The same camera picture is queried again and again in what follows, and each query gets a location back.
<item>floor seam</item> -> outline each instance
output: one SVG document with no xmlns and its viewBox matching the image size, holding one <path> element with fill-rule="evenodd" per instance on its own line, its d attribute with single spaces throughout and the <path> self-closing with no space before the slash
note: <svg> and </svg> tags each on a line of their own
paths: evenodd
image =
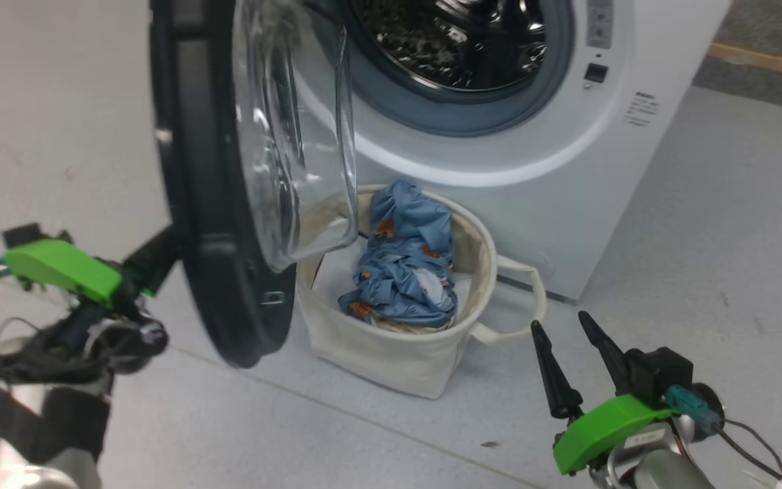
<svg viewBox="0 0 782 489">
<path fill-rule="evenodd" d="M 258 382 L 260 384 L 264 384 L 264 386 L 269 386 L 276 388 L 282 392 L 292 394 L 294 396 L 298 396 L 301 399 L 304 399 L 311 403 L 316 403 L 316 405 L 320 405 L 323 408 L 330 409 L 331 411 L 337 412 L 338 414 L 343 414 L 345 416 L 348 416 L 350 418 L 355 418 L 356 420 L 359 420 L 363 423 L 367 423 L 369 425 L 372 425 L 372 427 L 379 428 L 383 431 L 387 431 L 388 433 L 393 433 L 394 435 L 397 435 L 399 437 L 404 437 L 404 439 L 408 439 L 412 442 L 418 443 L 419 445 L 426 446 L 427 448 L 431 448 L 433 450 L 436 450 L 437 452 L 444 453 L 450 457 L 454 457 L 456 459 L 459 459 L 463 462 L 466 462 L 470 465 L 475 465 L 478 468 L 491 471 L 491 473 L 495 473 L 499 476 L 505 477 L 506 479 L 512 480 L 517 482 L 518 484 L 527 486 L 527 487 L 533 487 L 533 489 L 545 489 L 542 486 L 538 486 L 534 483 L 529 482 L 528 480 L 521 479 L 520 477 L 513 476 L 512 474 L 505 473 L 505 471 L 501 471 L 499 469 L 490 467 L 490 465 L 483 464 L 477 460 L 474 460 L 472 458 L 466 457 L 465 455 L 461 455 L 457 452 L 452 452 L 451 450 L 448 450 L 447 448 L 443 448 L 442 446 L 435 445 L 435 443 L 430 443 L 429 441 L 425 441 L 423 439 L 418 439 L 418 437 L 414 437 L 408 433 L 404 433 L 404 431 L 400 431 L 396 428 L 392 427 L 386 427 L 384 424 L 377 423 L 376 421 L 370 420 L 370 418 L 365 418 L 364 416 L 361 416 L 360 414 L 356 414 L 356 412 L 347 411 L 345 409 L 342 409 L 338 406 L 332 405 L 332 403 L 327 403 L 323 400 L 316 399 L 315 397 L 307 396 L 307 394 L 299 393 L 296 390 L 292 389 L 291 387 L 285 387 L 281 384 L 277 384 L 276 382 L 266 380 L 266 378 L 259 377 L 258 375 L 252 374 L 249 371 L 246 371 L 245 369 L 235 369 L 232 367 L 229 367 L 227 365 L 221 364 L 217 362 L 217 360 L 214 359 L 208 359 L 205 356 L 199 355 L 198 353 L 190 352 L 190 350 L 185 350 L 183 348 L 180 348 L 178 346 L 171 346 L 168 347 L 170 350 L 174 350 L 175 352 L 183 353 L 183 355 L 186 355 L 189 358 L 200 360 L 202 362 L 208 363 L 209 365 L 213 365 L 216 368 L 225 369 L 227 372 L 232 372 L 236 375 L 239 375 L 241 377 L 248 378 L 249 380 L 254 380 L 255 382 Z"/>
</svg>

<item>black strap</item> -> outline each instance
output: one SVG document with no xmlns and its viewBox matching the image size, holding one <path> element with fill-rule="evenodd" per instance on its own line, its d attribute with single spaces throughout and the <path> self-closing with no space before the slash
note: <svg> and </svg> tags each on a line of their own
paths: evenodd
<svg viewBox="0 0 782 489">
<path fill-rule="evenodd" d="M 0 387 L 0 439 L 31 464 L 46 464 L 66 448 L 89 452 L 98 461 L 109 415 L 105 400 L 68 387 L 48 393 L 37 415 Z"/>
</svg>

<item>control panel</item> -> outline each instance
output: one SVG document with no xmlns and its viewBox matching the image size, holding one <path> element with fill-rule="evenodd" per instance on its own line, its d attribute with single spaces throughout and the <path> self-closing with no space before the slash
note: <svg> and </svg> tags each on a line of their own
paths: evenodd
<svg viewBox="0 0 782 489">
<path fill-rule="evenodd" d="M 614 0 L 587 0 L 587 45 L 611 48 Z"/>
</svg>

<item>blue cloth with print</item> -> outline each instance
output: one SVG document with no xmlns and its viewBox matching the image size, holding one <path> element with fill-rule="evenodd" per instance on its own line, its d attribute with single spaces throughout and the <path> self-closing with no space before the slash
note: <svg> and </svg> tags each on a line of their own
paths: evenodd
<svg viewBox="0 0 782 489">
<path fill-rule="evenodd" d="M 354 271 L 356 290 L 339 308 L 367 323 L 371 317 L 441 328 L 457 309 L 451 268 L 452 211 L 398 179 L 370 201 L 367 251 Z"/>
</svg>

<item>yellow line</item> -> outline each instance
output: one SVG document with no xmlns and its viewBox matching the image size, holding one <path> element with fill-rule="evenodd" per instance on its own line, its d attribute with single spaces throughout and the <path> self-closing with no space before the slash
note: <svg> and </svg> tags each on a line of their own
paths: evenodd
<svg viewBox="0 0 782 489">
<path fill-rule="evenodd" d="M 757 68 L 770 69 L 782 73 L 782 56 L 754 52 L 727 44 L 713 43 L 708 49 L 708 55 L 714 58 L 722 59 L 726 62 L 733 62 L 736 65 L 756 66 Z"/>
</svg>

